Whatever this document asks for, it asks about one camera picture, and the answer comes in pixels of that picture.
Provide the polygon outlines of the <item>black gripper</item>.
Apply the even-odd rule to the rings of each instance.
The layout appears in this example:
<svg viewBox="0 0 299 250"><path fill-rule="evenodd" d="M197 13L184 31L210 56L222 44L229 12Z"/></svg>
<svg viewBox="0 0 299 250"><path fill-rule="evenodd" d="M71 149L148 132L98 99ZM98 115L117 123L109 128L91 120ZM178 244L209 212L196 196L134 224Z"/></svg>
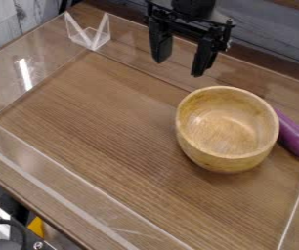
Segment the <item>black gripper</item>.
<svg viewBox="0 0 299 250"><path fill-rule="evenodd" d="M198 42L192 75L201 77L212 67L217 51L230 46L236 23L214 7L216 0L146 0L150 55L162 63L172 54L173 33Z"/></svg>

